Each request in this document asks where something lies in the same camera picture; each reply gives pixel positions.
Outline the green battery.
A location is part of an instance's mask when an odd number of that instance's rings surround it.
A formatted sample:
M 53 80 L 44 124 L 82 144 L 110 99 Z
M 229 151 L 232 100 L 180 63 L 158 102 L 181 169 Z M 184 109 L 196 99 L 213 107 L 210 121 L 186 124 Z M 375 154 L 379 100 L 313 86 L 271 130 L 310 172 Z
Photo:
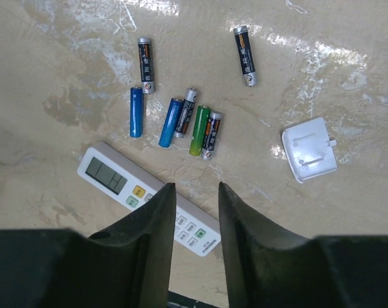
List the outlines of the green battery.
M 201 105 L 197 108 L 195 125 L 193 129 L 193 138 L 191 140 L 189 149 L 189 154 L 192 156 L 197 157 L 201 153 L 210 112 L 211 109 L 207 106 Z
M 203 160 L 211 160 L 214 154 L 217 135 L 220 129 L 222 119 L 223 115 L 220 112 L 212 111 L 209 115 L 201 151 L 201 157 Z

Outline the white battery cover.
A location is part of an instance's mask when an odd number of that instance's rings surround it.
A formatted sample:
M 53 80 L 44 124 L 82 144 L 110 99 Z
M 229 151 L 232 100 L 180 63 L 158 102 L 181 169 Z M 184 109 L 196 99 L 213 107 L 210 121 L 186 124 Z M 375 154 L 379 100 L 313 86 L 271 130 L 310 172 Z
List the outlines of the white battery cover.
M 321 117 L 290 126 L 281 134 L 285 155 L 295 179 L 301 184 L 337 170 L 333 147 Z

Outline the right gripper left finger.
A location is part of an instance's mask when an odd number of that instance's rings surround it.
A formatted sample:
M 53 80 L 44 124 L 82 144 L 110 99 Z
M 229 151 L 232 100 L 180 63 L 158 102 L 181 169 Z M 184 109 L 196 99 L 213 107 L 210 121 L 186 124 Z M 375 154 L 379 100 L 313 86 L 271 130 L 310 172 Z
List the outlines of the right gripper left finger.
M 175 218 L 168 183 L 89 237 L 0 230 L 0 307 L 166 307 Z

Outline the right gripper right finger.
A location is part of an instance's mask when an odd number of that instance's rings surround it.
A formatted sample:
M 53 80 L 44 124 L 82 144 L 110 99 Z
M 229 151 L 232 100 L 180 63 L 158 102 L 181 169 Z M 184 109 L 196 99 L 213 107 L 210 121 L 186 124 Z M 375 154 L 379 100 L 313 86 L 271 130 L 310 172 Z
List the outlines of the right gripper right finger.
M 388 235 L 295 234 L 218 187 L 231 307 L 388 307 Z

